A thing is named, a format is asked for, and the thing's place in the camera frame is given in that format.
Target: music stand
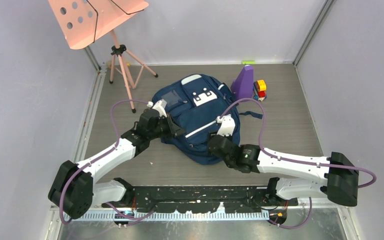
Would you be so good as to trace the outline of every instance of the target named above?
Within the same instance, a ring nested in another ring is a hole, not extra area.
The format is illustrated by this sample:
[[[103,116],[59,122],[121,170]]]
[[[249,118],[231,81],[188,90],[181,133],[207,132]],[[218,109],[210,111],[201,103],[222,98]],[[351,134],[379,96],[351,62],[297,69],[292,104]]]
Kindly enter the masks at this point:
[[[136,88],[142,70],[146,68],[154,77],[158,77],[143,61],[127,50],[126,46],[119,43],[114,29],[129,18],[148,7],[144,0],[48,0],[55,15],[65,40],[71,49],[83,49],[94,43],[107,33],[111,34],[114,46],[112,46],[111,74],[109,82],[112,84],[116,56],[120,62],[121,70],[118,70],[124,80],[128,98],[132,99],[131,88]],[[126,52],[139,64],[141,69],[136,81],[133,81],[129,67],[123,56]],[[130,102],[131,111],[136,112],[135,105]]]

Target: white stripe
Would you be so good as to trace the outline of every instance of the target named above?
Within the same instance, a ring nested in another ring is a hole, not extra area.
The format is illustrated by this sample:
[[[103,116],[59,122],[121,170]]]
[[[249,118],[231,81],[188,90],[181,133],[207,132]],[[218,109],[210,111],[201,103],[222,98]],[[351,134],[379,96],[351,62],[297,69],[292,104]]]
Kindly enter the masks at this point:
[[[196,79],[199,79],[199,78],[201,78],[201,75],[199,75],[199,74],[194,74],[194,75],[192,75],[192,76],[188,76],[187,78],[184,78],[184,79],[181,81],[181,84],[182,84],[182,85],[185,85],[185,84],[190,83],[190,82],[192,82],[193,80],[196,80]]]
[[[211,125],[213,125],[215,123],[216,123],[216,121],[214,120],[214,121],[208,123],[207,125],[204,125],[204,126],[198,128],[198,129],[196,129],[195,131],[189,133],[188,135],[185,136],[185,138],[189,138],[190,136],[196,134],[197,132],[199,132],[199,131],[201,131],[201,130],[203,130],[203,129],[205,129],[205,128],[207,128],[207,127],[209,127],[209,126],[211,126]]]

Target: navy blue backpack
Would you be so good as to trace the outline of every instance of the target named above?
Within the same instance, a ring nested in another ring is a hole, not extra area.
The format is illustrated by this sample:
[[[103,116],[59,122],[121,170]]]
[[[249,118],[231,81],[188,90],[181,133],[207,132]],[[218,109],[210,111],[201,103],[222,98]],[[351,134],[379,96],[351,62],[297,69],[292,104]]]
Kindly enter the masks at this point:
[[[161,142],[175,145],[199,164],[219,163],[222,159],[209,155],[207,144],[209,133],[217,132],[220,128],[216,117],[236,100],[229,87],[212,76],[193,74],[160,89],[153,96],[152,102],[156,103],[161,99],[167,102],[165,111],[186,131],[183,136],[162,138]],[[236,124],[232,141],[239,144],[241,124],[236,106],[227,114],[231,114]]]

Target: yellow object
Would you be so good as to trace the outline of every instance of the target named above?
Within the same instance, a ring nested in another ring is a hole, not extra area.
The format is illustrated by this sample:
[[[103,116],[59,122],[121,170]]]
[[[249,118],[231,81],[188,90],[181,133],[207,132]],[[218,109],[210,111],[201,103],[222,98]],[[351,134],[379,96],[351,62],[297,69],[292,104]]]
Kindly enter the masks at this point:
[[[257,80],[256,87],[257,87],[257,92],[262,92],[267,90],[266,82],[263,79]]]

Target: tripod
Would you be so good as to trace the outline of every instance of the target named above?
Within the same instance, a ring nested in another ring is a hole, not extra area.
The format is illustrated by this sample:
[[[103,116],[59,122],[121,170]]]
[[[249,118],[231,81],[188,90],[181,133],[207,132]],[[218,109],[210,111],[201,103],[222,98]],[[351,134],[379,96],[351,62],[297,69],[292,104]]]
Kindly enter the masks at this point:
[[[112,50],[112,60],[111,60],[111,73],[109,75],[109,83],[113,84],[114,82],[114,70],[117,70],[122,76],[124,80],[124,84],[127,90],[128,99],[132,99],[132,93],[130,92],[130,88],[135,89],[138,85],[139,78],[141,77],[142,71],[144,68],[146,68],[154,77],[158,78],[158,74],[156,74],[149,66],[147,66],[143,61],[141,61],[137,56],[135,56],[131,51],[127,50],[126,46],[124,44],[119,43],[119,40],[117,39],[116,33],[114,32],[114,29],[110,31],[110,34],[112,36],[112,40],[114,41],[114,46],[111,47]],[[139,71],[139,74],[137,75],[136,81],[133,81],[132,75],[130,74],[129,67],[127,66],[127,62],[123,56],[123,53],[126,52],[128,55],[130,55],[133,59],[135,59],[138,63],[140,63],[141,68]],[[116,56],[118,57],[118,61],[120,62],[120,69],[115,67],[116,63]],[[136,113],[135,104],[131,101],[130,102],[131,111],[133,113]]]

